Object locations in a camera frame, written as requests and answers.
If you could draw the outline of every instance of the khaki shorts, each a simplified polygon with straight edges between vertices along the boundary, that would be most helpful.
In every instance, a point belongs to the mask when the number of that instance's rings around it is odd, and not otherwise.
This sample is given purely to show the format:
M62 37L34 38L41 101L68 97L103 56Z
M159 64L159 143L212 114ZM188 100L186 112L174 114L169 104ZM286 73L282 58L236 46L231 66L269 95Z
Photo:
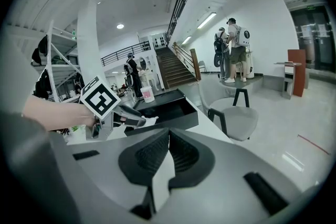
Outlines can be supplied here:
M230 63L235 65L238 62L246 62L246 49L245 47L231 48Z

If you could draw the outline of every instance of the glass door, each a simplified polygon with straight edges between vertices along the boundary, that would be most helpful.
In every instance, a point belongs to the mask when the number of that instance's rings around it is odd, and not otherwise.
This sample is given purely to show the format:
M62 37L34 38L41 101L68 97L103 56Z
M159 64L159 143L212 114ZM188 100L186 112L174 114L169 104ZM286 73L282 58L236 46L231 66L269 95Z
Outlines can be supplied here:
M306 50L307 68L335 73L335 42L324 6L291 12L299 48Z

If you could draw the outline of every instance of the black tray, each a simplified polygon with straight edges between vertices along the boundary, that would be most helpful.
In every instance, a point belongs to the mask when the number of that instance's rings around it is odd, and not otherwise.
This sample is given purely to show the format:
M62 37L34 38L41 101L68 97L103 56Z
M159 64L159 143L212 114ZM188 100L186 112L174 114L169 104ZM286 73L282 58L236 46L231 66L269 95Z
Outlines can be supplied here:
M125 129L126 136L156 128L175 127L187 130L198 125L197 111L189 104L184 93L179 89L158 94L151 103L145 103L144 100L140 100L133 108L146 118L153 118L155 116L159 118L153 126L139 129L127 127Z

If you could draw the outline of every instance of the gray chair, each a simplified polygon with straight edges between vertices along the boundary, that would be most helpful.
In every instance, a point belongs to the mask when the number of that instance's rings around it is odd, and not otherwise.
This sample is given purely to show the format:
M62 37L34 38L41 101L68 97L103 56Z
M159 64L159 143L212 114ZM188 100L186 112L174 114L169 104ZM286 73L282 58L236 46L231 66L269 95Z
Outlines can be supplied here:
M229 138L238 141L249 139L257 126L258 113L249 107L247 89L222 85L217 78L202 79L198 88L204 112L209 119L214 121L214 116L219 116L222 131ZM245 107L237 106L241 92L245 97Z
M204 68L204 71L206 72L206 67L205 67L205 62L204 61L199 61L198 62L198 67L199 68Z

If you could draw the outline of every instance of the ceiling light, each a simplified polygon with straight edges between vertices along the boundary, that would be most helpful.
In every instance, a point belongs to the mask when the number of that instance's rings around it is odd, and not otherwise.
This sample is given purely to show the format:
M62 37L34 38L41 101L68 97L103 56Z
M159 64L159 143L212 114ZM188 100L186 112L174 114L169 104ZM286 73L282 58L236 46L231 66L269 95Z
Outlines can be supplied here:
M211 12L210 15L198 26L197 29L201 29L203 26L205 26L205 24L210 21L213 17L216 16L217 13L215 12Z
M183 41L182 45L183 45L183 44L186 44L190 38L191 38L191 36L188 36L188 37Z

